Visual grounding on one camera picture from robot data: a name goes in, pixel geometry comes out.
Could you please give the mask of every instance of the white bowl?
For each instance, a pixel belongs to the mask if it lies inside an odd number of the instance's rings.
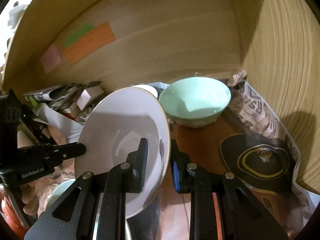
[[[141,138],[148,140],[146,180],[142,193],[126,194],[126,218],[151,203],[167,171],[170,132],[160,103],[137,87],[113,92],[92,111],[78,141],[87,152],[75,159],[76,178],[85,171],[99,174],[125,162]]]

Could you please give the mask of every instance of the green sticky note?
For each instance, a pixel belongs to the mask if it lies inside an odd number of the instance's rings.
[[[92,31],[94,29],[94,26],[92,23],[85,23],[81,25],[80,27],[76,28],[73,32],[71,32],[68,37],[65,39],[63,43],[63,47],[66,49],[71,44],[75,43],[77,40],[79,40],[82,36],[87,34],[88,32]]]

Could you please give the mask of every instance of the brown surface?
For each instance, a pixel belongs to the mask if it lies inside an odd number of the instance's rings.
[[[230,0],[248,82],[301,151],[297,182],[320,192],[320,25],[304,0]]]
[[[67,1],[63,9],[69,9]],[[117,40],[70,65],[63,55],[63,42],[87,22],[94,26],[109,22]],[[60,27],[54,42],[63,58],[61,64],[45,74],[38,57],[49,46],[48,41],[41,50],[29,42],[29,53],[34,50],[38,55],[23,61],[44,86],[101,80],[101,87],[112,92],[131,84],[172,82],[195,74],[231,77],[241,68],[235,18],[228,0],[101,0],[65,29],[65,25]],[[22,32],[27,26],[21,22],[18,28]],[[14,39],[24,43],[20,37],[17,32]],[[13,43],[9,54],[16,49]],[[5,76],[12,65],[13,58],[8,59]],[[10,87],[6,79],[4,86]]]
[[[219,117],[216,122],[197,129],[175,125],[172,139],[177,140],[179,150],[188,154],[192,162],[209,172],[224,174],[228,170],[222,163],[219,145],[234,133],[229,124]]]
[[[298,182],[320,191],[320,26],[304,0],[101,0],[76,17],[96,1],[33,0],[9,49],[5,88],[102,80],[111,92],[244,68],[301,150]],[[88,21],[110,22],[117,41],[46,75],[38,58],[50,41],[61,46]]]

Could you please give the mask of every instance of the orange sticky note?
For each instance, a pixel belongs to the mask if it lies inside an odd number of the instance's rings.
[[[73,64],[91,52],[114,41],[116,41],[116,36],[113,33],[110,24],[105,22],[82,36],[63,52],[68,62]]]

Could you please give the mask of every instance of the light green cup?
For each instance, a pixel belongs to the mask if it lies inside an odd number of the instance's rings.
[[[231,99],[219,80],[191,77],[178,80],[162,91],[159,101],[167,116],[178,124],[199,128],[217,120]]]

